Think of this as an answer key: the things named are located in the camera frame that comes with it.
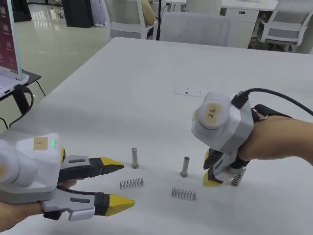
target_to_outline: hand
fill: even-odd
[[[313,124],[279,116],[256,122],[238,155],[245,161],[298,156],[313,165]]]
[[[70,188],[75,184],[76,181],[67,181],[60,186]],[[44,212],[39,202],[13,205],[0,202],[0,233],[12,228],[29,216],[42,213]]]

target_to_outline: chair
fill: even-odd
[[[312,14],[311,2],[279,1],[267,22],[257,20],[257,39],[261,43],[288,46],[288,51],[292,51],[291,46],[301,45]]]
[[[165,12],[160,40],[226,47],[230,24],[230,20],[225,16]]]
[[[112,32],[125,32],[126,37],[147,39],[147,33],[154,28],[153,39],[157,36],[157,21],[153,26],[146,26],[141,0],[102,0],[106,14],[106,40],[112,39]]]
[[[187,0],[188,12],[219,15],[221,0]]]

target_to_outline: laptop screen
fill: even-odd
[[[19,71],[7,0],[0,0],[0,66]]]

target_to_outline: floor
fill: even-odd
[[[106,44],[105,29],[67,27],[58,7],[30,4],[29,9],[33,21],[15,24],[22,68],[41,75],[39,82],[48,94]],[[30,89],[36,104],[43,94],[37,84]],[[13,98],[0,102],[0,110],[8,123],[20,115]],[[0,122],[0,133],[4,130]]]

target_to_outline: compression spring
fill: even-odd
[[[238,187],[241,180],[243,179],[245,172],[246,172],[246,169],[243,169],[242,171],[240,171],[231,181],[231,185],[234,187]]]
[[[124,188],[135,188],[135,187],[142,187],[143,186],[143,179],[132,179],[132,180],[123,180],[119,182],[119,186],[121,189]]]
[[[179,188],[172,188],[172,197],[177,197],[177,198],[182,198],[182,199],[187,199],[187,200],[192,200],[192,201],[195,201],[197,198],[196,192],[179,189]]]

